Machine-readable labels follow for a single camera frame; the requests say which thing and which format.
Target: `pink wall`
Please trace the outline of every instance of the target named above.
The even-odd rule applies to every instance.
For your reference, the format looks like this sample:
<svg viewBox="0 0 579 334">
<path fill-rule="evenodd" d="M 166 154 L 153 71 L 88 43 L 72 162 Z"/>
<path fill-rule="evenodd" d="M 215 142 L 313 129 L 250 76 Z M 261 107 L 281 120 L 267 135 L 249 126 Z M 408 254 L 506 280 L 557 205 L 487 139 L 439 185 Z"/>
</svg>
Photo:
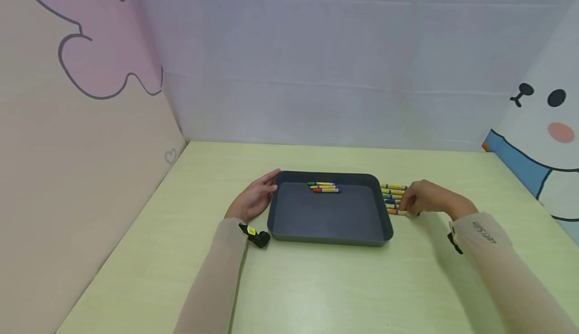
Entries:
<svg viewBox="0 0 579 334">
<path fill-rule="evenodd" d="M 0 4 L 0 332 L 52 334 L 184 140 L 139 0 Z"/>
</svg>

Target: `arm sleeve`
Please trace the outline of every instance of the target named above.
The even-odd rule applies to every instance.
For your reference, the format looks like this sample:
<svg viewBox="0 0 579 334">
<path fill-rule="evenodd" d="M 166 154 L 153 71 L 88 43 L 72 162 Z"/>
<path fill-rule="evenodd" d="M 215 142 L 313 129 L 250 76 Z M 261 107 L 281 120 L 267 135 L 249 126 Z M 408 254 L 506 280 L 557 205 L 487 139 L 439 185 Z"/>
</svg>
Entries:
<svg viewBox="0 0 579 334">
<path fill-rule="evenodd" d="M 450 229 L 454 242 L 479 272 L 507 333 L 579 333 L 491 215 L 461 217 L 450 223 Z"/>
<path fill-rule="evenodd" d="M 181 309 L 174 334 L 227 334 L 247 236 L 241 220 L 219 224 L 205 261 Z"/>
</svg>

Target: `black wrist strap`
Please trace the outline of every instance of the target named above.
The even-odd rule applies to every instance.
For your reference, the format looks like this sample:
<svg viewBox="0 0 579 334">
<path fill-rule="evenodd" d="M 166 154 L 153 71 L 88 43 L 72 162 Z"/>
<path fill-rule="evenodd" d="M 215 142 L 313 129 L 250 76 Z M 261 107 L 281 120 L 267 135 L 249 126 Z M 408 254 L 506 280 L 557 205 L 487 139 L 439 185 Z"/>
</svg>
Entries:
<svg viewBox="0 0 579 334">
<path fill-rule="evenodd" d="M 247 235 L 247 239 L 250 240 L 252 243 L 254 243 L 260 249 L 262 247 L 266 247 L 267 243 L 269 243 L 269 239 L 271 239 L 271 236 L 266 231 L 262 231 L 258 234 L 254 228 L 244 224 L 239 224 L 239 228 L 244 234 Z"/>
<path fill-rule="evenodd" d="M 460 249 L 460 247 L 458 247 L 457 244 L 454 243 L 454 238 L 452 236 L 452 232 L 450 234 L 448 234 L 448 239 L 449 239 L 450 243 L 454 246 L 454 249 L 457 251 L 457 253 L 462 255 L 462 250 Z"/>
</svg>

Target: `plastic tray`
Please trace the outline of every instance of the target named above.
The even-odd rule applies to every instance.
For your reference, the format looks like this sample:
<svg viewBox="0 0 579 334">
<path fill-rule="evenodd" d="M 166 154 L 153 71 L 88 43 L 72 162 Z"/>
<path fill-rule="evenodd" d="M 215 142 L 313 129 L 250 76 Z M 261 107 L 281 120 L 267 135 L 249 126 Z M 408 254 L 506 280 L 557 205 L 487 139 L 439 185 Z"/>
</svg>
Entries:
<svg viewBox="0 0 579 334">
<path fill-rule="evenodd" d="M 342 192 L 314 193 L 308 182 Z M 377 178 L 370 174 L 281 171 L 267 228 L 277 240 L 382 246 L 394 234 Z"/>
</svg>

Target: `table surface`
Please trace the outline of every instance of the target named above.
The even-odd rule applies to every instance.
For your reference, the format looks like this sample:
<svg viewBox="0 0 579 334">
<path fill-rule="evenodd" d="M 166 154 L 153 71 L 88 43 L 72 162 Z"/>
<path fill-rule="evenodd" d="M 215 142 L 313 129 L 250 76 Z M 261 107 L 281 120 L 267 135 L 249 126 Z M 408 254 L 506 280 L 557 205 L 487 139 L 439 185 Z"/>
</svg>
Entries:
<svg viewBox="0 0 579 334">
<path fill-rule="evenodd" d="M 229 203 L 283 170 L 429 179 L 471 198 L 579 323 L 579 249 L 500 160 L 486 152 L 191 142 L 78 301 L 60 334 L 172 333 Z M 252 222 L 266 229 L 267 210 Z M 385 246 L 249 245 L 232 333 L 501 333 L 477 273 L 441 213 L 391 216 Z"/>
</svg>

